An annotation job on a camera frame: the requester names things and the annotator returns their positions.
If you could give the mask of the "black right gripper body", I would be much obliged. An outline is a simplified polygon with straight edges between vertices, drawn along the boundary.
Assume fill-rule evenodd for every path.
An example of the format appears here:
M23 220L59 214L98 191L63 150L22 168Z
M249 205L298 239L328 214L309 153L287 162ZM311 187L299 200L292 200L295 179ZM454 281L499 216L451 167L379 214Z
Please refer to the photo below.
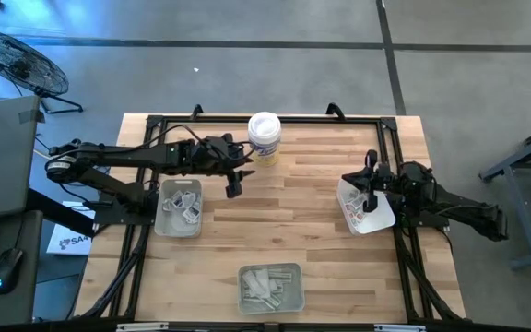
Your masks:
M375 170L364 167L358 172L343 174L341 179L364 193L371 193L372 191L402 193L402 185L388 165L380 165Z

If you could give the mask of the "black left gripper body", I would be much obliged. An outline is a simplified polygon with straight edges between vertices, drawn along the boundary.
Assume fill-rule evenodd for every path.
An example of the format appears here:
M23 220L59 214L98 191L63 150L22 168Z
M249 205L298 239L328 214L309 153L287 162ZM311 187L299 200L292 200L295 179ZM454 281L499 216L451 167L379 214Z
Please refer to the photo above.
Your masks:
M206 136L191 150L191 174L227 176L238 172L236 168L251 163L254 146L250 141L227 144L221 136ZM242 178L253 174L253 170L241 170Z

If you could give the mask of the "long white bandage wrapper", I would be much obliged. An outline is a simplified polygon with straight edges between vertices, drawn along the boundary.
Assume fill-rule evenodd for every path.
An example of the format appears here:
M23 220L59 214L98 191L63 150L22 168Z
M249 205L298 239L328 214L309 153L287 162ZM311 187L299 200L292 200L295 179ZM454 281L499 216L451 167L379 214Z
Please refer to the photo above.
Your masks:
M265 292L270 292L270 279L269 279L269 271L266 268L255 270L254 272L255 277L261 286L261 288Z

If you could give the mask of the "translucent grey plastic tray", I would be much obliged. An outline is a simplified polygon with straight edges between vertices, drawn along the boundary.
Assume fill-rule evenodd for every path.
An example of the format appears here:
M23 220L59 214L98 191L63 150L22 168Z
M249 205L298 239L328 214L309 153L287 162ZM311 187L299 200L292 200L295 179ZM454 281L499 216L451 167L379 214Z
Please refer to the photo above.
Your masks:
M287 282L286 280L281 280L283 283L284 290L282 293L272 293L271 291L267 293L264 297L267 298L271 295L277 296L282 304L278 307L276 311L271 311L261 302L245 302L242 299L242 290L249 289L247 284L243 281L242 275L246 271L253 271L258 269L266 268L268 271L275 272L288 272L292 274L292 280ZM238 271L238 307L239 311L242 314L277 314L277 313L288 313L288 312L299 312L305 306L305 295L302 282L302 270L301 267L296 263L278 263L278 264L262 264L262 265L249 265L243 266Z

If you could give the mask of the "white plastic tray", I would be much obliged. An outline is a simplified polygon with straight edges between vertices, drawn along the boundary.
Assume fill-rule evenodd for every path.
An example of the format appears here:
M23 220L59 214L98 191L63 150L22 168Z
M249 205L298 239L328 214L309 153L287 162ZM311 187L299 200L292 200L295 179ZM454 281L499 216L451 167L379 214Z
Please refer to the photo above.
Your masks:
M345 209L345 199L349 192L359 191L351 184L348 184L344 180L339 180L336 189L336 198L338 204L342 210L344 219L348 225L349 231L355 236L361 236L364 234L380 231L386 228L390 228L395 224L395 214L392 211L386 194L381 191L375 191L378 196L378 207L371 213L365 213L366 217L358 228L354 228L349 222L349 216Z

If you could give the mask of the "yellow disinfecting wipes canister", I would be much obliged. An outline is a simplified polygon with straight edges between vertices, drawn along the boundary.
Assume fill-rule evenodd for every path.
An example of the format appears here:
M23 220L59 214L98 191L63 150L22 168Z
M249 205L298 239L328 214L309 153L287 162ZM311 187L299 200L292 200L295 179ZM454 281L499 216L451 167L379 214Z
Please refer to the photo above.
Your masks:
M248 122L248 138L254 146L252 158L263 166L274 165L279 157L281 122L276 114L255 113Z

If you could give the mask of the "small grey plastic tray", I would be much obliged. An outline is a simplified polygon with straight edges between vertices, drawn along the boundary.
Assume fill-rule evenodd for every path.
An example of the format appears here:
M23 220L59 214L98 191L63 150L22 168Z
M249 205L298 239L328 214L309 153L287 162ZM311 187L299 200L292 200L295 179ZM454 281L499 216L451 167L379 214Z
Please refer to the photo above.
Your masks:
M196 224L188 224L185 222L183 212L185 207L175 207L172 205L173 210L170 212L163 211L161 203L164 199L171 197L178 191L196 193L196 199L201 199L201 215L200 220ZM171 238L195 238L201 232L202 225L202 185L196 180L165 180L159 189L159 199L157 205L157 213L154 224L154 231L159 236L167 236Z

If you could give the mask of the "black bar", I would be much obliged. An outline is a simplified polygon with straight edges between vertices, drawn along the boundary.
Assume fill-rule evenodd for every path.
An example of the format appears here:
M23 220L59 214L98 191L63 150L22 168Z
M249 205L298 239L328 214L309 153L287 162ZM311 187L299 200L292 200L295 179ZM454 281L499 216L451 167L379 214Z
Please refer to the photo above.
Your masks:
M93 238L96 234L93 219L52 200L36 190L28 190L25 210L40 211L45 219L90 238Z

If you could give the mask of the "grey box with tape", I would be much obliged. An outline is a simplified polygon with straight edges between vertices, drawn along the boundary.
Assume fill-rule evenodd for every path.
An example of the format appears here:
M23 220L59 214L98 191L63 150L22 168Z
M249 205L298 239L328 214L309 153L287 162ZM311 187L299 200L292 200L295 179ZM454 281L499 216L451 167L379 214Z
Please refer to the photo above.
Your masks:
M36 96L0 100L0 217L26 206L37 124Z

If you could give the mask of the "black computer mouse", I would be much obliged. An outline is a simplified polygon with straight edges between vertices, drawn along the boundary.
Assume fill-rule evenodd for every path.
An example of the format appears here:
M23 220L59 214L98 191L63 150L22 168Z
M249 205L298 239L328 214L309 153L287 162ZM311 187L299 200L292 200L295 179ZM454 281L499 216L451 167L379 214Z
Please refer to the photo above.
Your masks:
M13 247L0 254L0 295L8 294L18 284L24 251Z

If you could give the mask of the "dark grey desk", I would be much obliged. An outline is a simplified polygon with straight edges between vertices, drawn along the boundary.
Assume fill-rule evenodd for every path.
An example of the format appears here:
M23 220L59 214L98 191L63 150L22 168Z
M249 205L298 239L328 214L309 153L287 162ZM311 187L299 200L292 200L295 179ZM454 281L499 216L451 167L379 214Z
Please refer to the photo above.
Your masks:
M23 252L16 286L0 294L0 326L29 323L32 319L42 221L40 211L0 218L0 255L12 248Z

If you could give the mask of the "black aluminium table frame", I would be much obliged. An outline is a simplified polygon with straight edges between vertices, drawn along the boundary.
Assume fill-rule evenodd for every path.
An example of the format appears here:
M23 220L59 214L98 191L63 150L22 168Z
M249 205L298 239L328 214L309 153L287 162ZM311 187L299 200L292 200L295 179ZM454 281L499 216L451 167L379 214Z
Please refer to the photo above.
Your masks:
M151 234L138 285L124 286L119 309L134 303L136 320L169 324L405 322L393 232L351 234L336 200L338 180L362 167L368 149L394 145L403 160L429 162L417 116L284 116L278 162L251 164L234 199L224 178L202 178L200 234ZM242 314L239 270L272 263L301 267L304 307Z

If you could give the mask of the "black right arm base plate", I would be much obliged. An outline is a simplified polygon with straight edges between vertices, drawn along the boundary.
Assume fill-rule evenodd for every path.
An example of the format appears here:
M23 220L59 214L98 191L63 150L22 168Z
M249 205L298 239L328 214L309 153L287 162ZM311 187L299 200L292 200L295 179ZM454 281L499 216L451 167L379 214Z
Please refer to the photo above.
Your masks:
M449 219L431 214L428 211L401 210L396 212L396 225L402 228L447 228L450 226Z

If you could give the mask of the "silver metal bracket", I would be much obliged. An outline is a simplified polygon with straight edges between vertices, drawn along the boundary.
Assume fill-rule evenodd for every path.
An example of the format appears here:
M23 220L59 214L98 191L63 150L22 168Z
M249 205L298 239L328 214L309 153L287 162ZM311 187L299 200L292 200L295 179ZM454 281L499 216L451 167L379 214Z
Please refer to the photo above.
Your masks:
M416 325L393 325L377 324L374 326L374 332L427 332L425 326Z
M167 322L134 322L117 325L115 332L159 332L168 329Z

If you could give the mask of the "blue-grey metal table frame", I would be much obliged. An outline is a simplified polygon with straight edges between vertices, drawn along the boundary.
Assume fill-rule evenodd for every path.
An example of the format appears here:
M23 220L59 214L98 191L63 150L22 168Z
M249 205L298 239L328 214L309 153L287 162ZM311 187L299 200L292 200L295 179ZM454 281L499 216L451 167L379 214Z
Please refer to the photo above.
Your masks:
M521 143L521 146L508 157L478 174L483 183L489 183L498 176L502 176L505 179L509 189L509 197L527 239L530 253L524 257L511 260L511 270L531 267L531 217L528 212L528 202L523 197L520 185L515 177L516 169L531 169L531 136L526 138Z

